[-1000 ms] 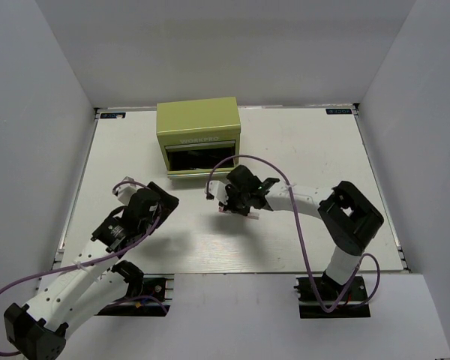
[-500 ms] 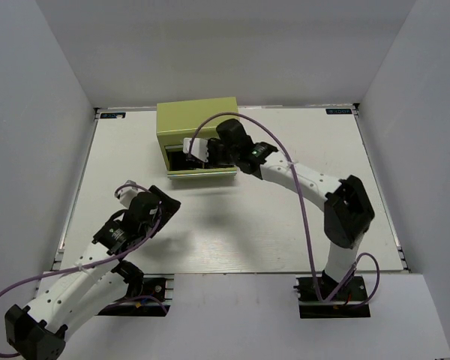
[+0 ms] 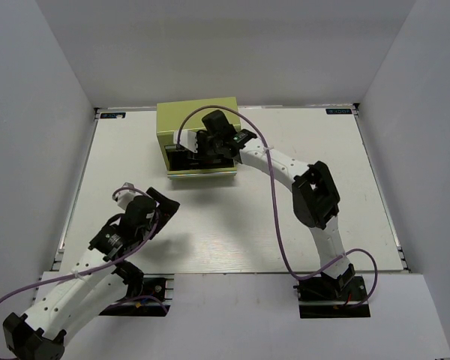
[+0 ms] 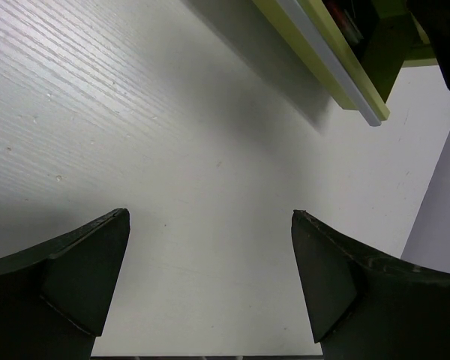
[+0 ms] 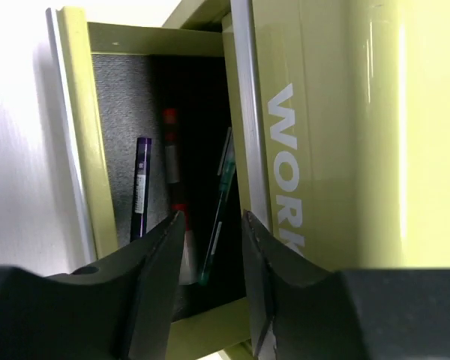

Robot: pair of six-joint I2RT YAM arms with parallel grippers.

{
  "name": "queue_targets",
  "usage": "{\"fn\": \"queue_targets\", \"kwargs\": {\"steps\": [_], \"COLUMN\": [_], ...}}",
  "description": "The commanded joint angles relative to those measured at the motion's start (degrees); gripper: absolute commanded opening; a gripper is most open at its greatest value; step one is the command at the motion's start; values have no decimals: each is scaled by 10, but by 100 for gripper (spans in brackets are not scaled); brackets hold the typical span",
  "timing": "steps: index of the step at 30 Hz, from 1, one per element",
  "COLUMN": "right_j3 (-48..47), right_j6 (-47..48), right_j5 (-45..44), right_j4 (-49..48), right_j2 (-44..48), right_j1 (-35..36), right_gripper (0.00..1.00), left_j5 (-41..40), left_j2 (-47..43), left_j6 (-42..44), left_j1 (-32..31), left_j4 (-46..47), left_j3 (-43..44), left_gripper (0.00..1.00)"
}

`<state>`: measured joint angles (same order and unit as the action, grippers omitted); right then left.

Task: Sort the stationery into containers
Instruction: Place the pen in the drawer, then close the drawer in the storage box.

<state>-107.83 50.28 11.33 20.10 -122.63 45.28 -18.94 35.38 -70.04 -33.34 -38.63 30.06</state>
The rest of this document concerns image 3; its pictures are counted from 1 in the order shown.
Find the green metal drawer chest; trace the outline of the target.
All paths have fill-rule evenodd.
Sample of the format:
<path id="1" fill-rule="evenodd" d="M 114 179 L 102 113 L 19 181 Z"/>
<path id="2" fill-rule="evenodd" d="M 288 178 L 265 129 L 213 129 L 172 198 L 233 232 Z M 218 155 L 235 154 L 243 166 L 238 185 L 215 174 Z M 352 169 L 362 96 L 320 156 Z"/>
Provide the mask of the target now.
<path id="1" fill-rule="evenodd" d="M 198 158 L 198 154 L 176 146 L 176 137 L 186 116 L 205 105 L 220 105 L 238 109 L 235 97 L 184 100 L 159 103 L 156 115 L 156 134 L 169 179 L 199 178 L 206 176 L 234 176 L 233 160 L 215 156 L 211 160 Z"/>

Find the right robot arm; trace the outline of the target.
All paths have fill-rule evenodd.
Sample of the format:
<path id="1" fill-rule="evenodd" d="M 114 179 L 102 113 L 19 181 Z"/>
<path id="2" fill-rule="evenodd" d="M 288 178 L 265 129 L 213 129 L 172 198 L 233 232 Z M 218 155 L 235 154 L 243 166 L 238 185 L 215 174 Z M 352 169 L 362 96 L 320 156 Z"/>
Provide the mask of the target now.
<path id="1" fill-rule="evenodd" d="M 313 237 L 319 254 L 320 270 L 325 293 L 341 299 L 351 289 L 355 276 L 353 264 L 347 258 L 338 230 L 340 195 L 328 166 L 322 161 L 304 163 L 273 149 L 255 127 L 237 131 L 227 120 L 226 112 L 238 112 L 225 106 L 204 106 L 213 110 L 202 118 L 207 132 L 199 135 L 198 151 L 204 155 L 221 155 L 244 166 L 259 170 L 270 178 L 272 211 L 278 247 L 287 271 L 297 275 L 287 259 L 278 220 L 275 183 L 281 183 L 292 194 L 292 210 L 298 221 Z"/>

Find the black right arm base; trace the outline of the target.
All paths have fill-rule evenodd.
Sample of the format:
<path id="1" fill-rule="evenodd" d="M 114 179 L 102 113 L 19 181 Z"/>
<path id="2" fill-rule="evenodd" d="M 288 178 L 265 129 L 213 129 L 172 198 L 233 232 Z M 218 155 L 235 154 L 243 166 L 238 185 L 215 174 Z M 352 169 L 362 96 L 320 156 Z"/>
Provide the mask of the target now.
<path id="1" fill-rule="evenodd" d="M 298 296 L 301 319 L 350 319 L 371 316 L 365 281 L 355 276 L 338 295 L 321 277 L 299 281 L 293 289 Z"/>

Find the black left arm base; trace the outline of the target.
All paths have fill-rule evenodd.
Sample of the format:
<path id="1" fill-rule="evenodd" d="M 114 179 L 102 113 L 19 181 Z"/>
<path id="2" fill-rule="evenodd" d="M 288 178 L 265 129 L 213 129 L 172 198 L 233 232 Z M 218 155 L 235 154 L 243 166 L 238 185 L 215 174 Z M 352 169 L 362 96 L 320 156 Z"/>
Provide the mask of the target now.
<path id="1" fill-rule="evenodd" d="M 102 317 L 165 317 L 173 300 L 174 275 L 146 275 L 141 286 L 100 312 Z"/>

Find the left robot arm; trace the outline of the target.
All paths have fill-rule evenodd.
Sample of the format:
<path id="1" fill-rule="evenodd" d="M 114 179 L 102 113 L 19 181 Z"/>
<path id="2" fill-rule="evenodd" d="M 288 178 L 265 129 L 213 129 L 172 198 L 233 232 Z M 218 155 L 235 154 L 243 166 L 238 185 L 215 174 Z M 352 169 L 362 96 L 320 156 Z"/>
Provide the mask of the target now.
<path id="1" fill-rule="evenodd" d="M 112 198 L 121 212 L 100 228 L 70 273 L 51 280 L 52 289 L 23 314 L 4 320 L 5 343 L 17 359 L 60 359 L 101 312 L 144 296 L 145 275 L 128 257 L 164 228 L 180 204 L 153 187 L 141 191 L 132 184 Z"/>

